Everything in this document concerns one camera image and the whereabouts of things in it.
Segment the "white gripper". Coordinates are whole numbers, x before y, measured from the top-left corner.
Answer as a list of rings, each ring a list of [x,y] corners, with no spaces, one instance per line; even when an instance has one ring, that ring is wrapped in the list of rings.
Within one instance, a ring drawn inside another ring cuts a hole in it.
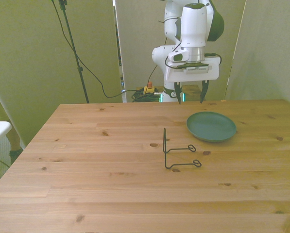
[[[175,82],[174,91],[179,104],[181,104],[182,93],[180,82],[202,81],[200,93],[200,103],[202,103],[208,91],[208,80],[216,80],[219,77],[219,57],[207,57],[199,63],[168,62],[167,64],[164,78],[167,82]]]

